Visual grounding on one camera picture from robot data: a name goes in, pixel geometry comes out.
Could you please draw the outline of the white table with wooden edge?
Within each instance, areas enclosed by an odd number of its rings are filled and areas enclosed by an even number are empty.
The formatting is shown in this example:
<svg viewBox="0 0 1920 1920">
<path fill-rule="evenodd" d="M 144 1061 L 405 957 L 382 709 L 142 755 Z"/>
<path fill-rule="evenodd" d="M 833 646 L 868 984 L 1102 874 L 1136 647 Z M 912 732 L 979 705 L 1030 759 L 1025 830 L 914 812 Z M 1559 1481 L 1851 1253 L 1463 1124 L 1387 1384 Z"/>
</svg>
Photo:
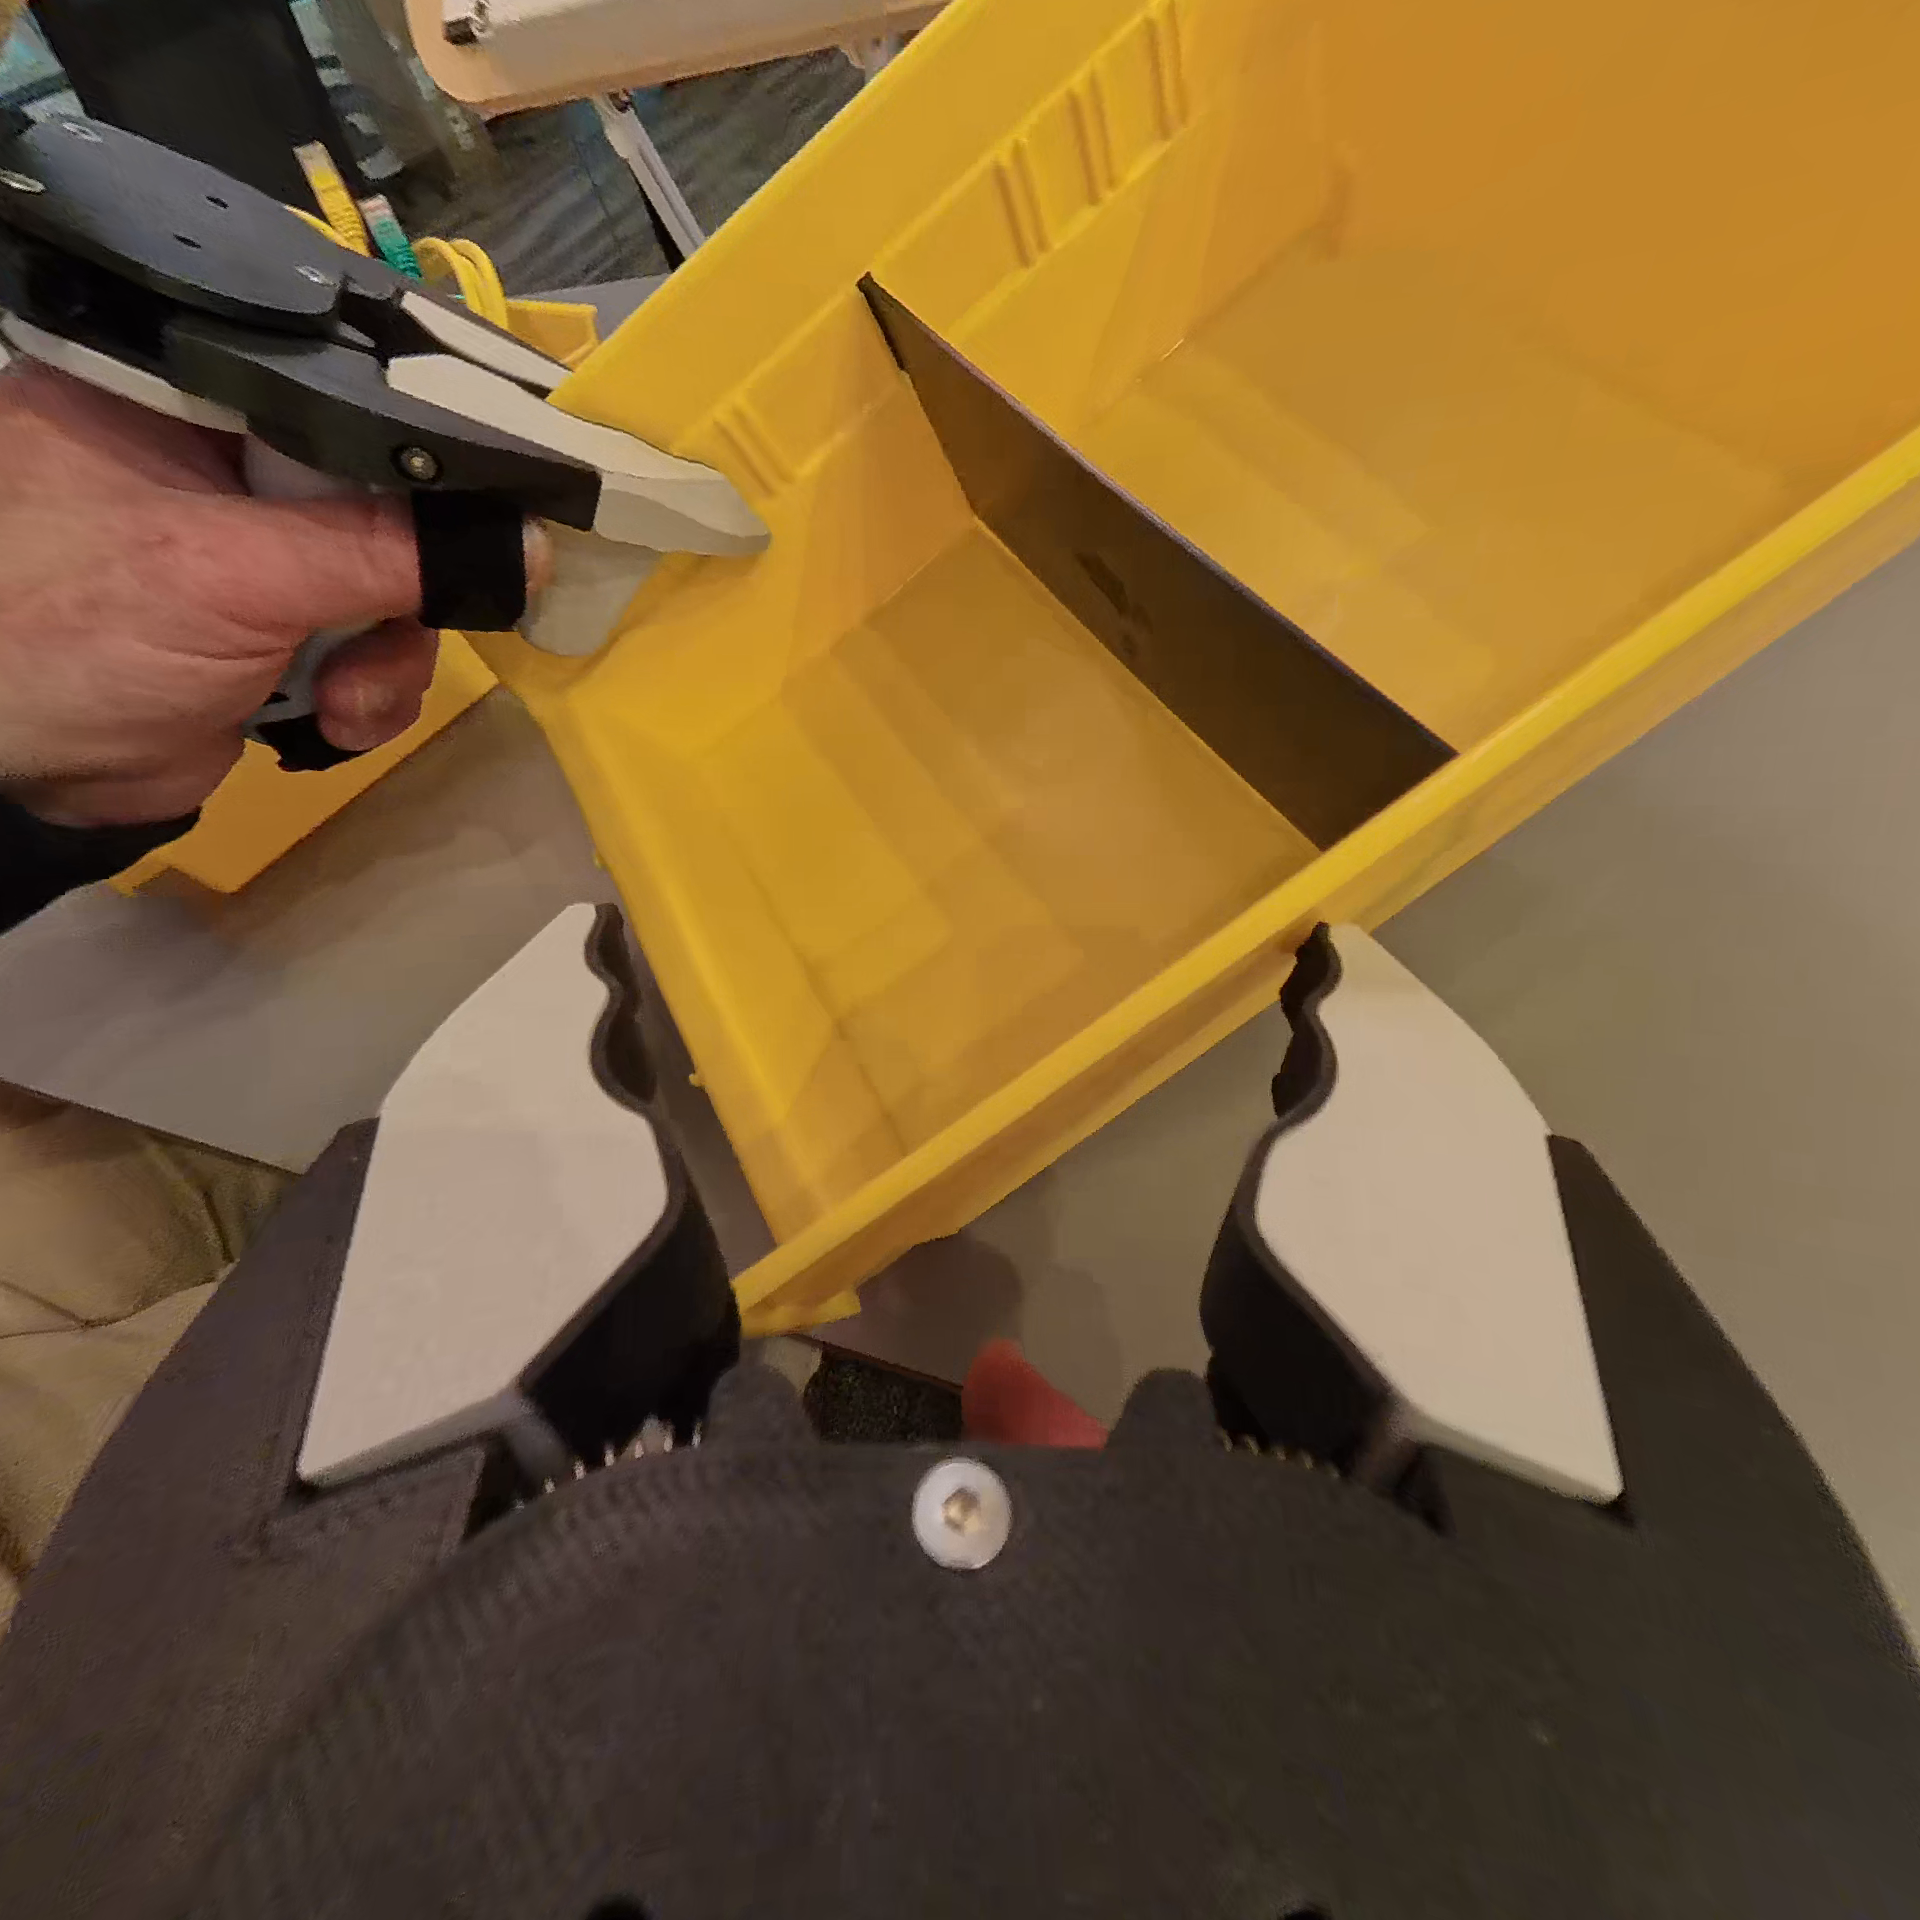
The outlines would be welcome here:
<svg viewBox="0 0 1920 1920">
<path fill-rule="evenodd" d="M 697 250 L 695 219 L 631 92 L 781 57 L 839 51 L 864 77 L 942 2 L 405 2 L 428 77 L 479 118 L 585 101 L 635 181 L 668 267 Z"/>
</svg>

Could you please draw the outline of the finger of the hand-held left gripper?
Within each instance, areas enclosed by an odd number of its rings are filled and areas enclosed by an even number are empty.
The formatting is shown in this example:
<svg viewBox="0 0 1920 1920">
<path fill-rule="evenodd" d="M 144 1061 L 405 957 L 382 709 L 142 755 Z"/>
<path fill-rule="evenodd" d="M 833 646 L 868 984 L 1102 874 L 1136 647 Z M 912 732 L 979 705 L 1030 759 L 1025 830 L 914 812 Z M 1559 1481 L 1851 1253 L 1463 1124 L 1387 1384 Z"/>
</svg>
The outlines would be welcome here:
<svg viewBox="0 0 1920 1920">
<path fill-rule="evenodd" d="M 430 350 L 394 355 L 396 393 L 553 393 L 567 368 L 487 319 L 404 292 L 396 311 Z"/>
<path fill-rule="evenodd" d="M 460 355 L 396 355 L 385 366 L 385 382 L 392 391 L 458 416 L 469 427 L 491 427 L 537 447 L 550 462 L 589 472 L 589 502 L 536 502 L 527 481 L 513 481 L 516 498 L 540 517 L 661 554 L 746 558 L 770 544 L 770 527 L 721 472 L 577 418 Z"/>
</svg>

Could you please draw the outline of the person's khaki trousers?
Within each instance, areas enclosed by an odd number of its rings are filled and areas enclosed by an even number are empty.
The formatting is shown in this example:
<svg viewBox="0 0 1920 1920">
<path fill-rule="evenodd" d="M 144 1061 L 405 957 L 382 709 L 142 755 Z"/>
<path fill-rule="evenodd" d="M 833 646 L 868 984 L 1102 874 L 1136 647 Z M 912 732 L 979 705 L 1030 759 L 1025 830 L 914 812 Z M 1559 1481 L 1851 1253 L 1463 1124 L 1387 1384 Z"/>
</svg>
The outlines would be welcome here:
<svg viewBox="0 0 1920 1920">
<path fill-rule="evenodd" d="M 1 1088 L 1 1621 L 291 1173 Z"/>
</svg>

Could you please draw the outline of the black bin divider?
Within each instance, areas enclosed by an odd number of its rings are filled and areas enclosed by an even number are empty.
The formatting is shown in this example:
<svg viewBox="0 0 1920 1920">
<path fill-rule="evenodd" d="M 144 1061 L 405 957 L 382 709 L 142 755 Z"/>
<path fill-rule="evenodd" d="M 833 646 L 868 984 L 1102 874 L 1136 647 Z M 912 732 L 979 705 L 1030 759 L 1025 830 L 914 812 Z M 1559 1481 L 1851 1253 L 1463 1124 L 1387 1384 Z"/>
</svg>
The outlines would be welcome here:
<svg viewBox="0 0 1920 1920">
<path fill-rule="evenodd" d="M 873 274 L 857 289 L 972 516 L 1133 682 L 1313 847 L 1456 759 Z"/>
</svg>

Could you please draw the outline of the person's left hand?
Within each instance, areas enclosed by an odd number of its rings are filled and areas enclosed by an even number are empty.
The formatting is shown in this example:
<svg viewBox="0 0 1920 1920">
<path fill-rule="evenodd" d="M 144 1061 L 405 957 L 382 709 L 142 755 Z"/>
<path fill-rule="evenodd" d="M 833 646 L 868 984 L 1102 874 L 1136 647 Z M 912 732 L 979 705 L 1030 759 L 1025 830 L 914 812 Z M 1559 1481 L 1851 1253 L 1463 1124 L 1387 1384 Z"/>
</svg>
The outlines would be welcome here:
<svg viewBox="0 0 1920 1920">
<path fill-rule="evenodd" d="M 264 498 L 223 436 L 35 362 L 1 380 L 1 787 L 59 827 L 193 812 L 303 639 L 324 738 L 382 747 L 417 717 L 412 516 L 382 496 Z"/>
</svg>

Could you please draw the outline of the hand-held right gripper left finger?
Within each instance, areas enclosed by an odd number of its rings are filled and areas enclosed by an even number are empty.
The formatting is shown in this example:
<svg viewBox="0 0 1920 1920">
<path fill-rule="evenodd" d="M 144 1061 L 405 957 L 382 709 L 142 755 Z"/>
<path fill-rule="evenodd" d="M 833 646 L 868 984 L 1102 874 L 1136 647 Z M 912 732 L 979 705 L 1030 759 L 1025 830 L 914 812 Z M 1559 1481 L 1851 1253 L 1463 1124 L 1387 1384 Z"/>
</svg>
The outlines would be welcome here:
<svg viewBox="0 0 1920 1920">
<path fill-rule="evenodd" d="M 575 901 L 415 1048 L 375 1116 L 303 1484 L 478 1444 L 546 1486 L 693 1440 L 740 1309 L 637 1001 L 620 912 Z"/>
</svg>

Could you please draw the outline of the small red object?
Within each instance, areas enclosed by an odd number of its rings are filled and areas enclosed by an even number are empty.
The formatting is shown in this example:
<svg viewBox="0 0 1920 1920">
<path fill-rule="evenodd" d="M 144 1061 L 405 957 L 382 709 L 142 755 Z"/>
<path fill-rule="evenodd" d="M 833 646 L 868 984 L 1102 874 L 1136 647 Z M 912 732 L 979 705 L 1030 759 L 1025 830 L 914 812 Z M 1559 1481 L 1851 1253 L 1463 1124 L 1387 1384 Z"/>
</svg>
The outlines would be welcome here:
<svg viewBox="0 0 1920 1920">
<path fill-rule="evenodd" d="M 1106 1425 L 1055 1388 L 1009 1338 L 985 1341 L 962 1379 L 962 1433 L 985 1446 L 1095 1452 Z"/>
</svg>

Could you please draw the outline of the large yellow plastic bin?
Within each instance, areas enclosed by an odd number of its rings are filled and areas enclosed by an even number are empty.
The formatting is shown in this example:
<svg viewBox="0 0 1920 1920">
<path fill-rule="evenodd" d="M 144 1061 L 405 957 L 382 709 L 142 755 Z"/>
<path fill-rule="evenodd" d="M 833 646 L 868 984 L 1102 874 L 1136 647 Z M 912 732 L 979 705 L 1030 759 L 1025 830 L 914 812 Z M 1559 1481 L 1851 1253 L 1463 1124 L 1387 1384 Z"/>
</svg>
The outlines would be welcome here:
<svg viewBox="0 0 1920 1920">
<path fill-rule="evenodd" d="M 1915 3 L 951 3 L 582 362 L 723 472 L 540 726 L 796 1332 L 1915 539 Z M 962 489 L 872 279 L 1452 751 L 1267 804 Z"/>
</svg>

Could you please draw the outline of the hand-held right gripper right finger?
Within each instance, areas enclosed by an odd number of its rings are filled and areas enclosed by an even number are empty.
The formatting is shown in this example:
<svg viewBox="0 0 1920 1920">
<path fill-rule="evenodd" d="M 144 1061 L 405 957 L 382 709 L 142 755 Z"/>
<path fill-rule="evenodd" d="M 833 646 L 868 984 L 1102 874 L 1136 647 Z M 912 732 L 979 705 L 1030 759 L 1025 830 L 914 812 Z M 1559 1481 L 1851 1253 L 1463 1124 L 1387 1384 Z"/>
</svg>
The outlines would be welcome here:
<svg viewBox="0 0 1920 1920">
<path fill-rule="evenodd" d="M 1620 1452 L 1546 1118 L 1354 923 L 1305 935 L 1280 1010 L 1270 1124 L 1200 1288 L 1225 1440 L 1403 1502 L 1443 1452 L 1612 1506 Z"/>
</svg>

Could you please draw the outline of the small yellow plastic bin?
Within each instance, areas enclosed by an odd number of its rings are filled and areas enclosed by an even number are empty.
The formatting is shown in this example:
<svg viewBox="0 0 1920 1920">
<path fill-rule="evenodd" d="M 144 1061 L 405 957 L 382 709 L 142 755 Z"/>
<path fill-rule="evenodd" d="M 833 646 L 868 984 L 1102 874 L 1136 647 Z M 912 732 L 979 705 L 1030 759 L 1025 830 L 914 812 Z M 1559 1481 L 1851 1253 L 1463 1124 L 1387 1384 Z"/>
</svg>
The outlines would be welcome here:
<svg viewBox="0 0 1920 1920">
<path fill-rule="evenodd" d="M 165 874 L 231 895 L 382 777 L 445 732 L 495 685 L 482 656 L 458 632 L 437 635 L 437 666 L 413 723 L 365 755 L 324 771 L 287 771 L 275 755 L 248 744 L 242 762 L 204 804 L 196 827 L 147 851 L 108 879 L 134 895 Z"/>
</svg>

